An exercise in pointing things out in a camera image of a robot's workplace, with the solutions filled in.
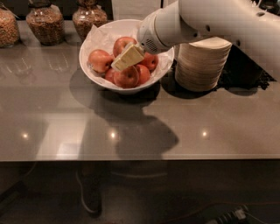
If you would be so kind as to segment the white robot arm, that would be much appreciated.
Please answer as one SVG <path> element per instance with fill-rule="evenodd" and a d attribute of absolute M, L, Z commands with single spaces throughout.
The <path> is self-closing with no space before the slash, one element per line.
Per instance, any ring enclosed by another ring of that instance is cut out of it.
<path fill-rule="evenodd" d="M 177 0 L 146 17 L 112 67 L 122 71 L 182 43 L 220 37 L 237 46 L 269 75 L 280 76 L 280 17 L 250 0 Z"/>

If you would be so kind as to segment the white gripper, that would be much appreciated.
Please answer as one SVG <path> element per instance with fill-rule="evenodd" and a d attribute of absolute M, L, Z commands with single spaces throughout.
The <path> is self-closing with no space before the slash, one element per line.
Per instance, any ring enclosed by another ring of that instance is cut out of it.
<path fill-rule="evenodd" d="M 111 66 L 121 72 L 141 62 L 145 52 L 158 54 L 168 51 L 177 44 L 178 22 L 178 7 L 165 7 L 152 12 L 139 26 L 136 35 L 139 44 L 127 44 Z"/>

